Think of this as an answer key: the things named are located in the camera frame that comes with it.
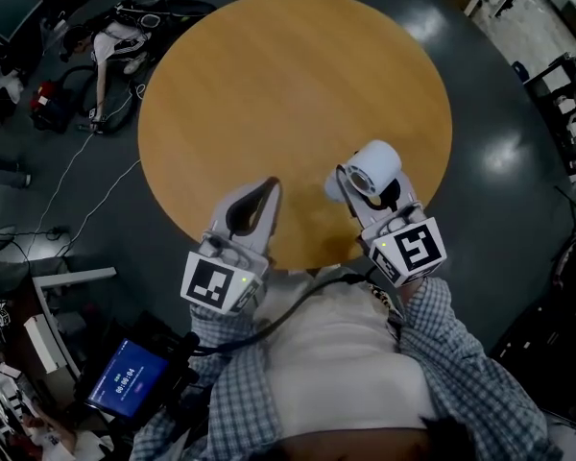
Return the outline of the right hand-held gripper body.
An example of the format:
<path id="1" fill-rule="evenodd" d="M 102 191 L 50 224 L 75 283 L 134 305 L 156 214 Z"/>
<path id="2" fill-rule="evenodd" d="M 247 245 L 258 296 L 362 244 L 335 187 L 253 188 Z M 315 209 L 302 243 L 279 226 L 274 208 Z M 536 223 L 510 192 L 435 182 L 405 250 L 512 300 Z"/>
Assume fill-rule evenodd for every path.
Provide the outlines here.
<path id="1" fill-rule="evenodd" d="M 447 255 L 434 217 L 421 203 L 411 203 L 364 228 L 360 234 L 366 256 L 393 287 L 434 272 Z"/>

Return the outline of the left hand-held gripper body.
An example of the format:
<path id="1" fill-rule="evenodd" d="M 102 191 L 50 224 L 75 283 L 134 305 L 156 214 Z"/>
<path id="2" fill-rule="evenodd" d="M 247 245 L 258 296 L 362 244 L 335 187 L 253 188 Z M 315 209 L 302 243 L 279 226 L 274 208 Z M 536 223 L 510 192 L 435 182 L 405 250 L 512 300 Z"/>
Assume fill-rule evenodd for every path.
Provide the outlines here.
<path id="1" fill-rule="evenodd" d="M 239 314 L 255 298 L 271 260 L 221 234 L 206 231 L 186 260 L 180 296 L 219 314 Z"/>

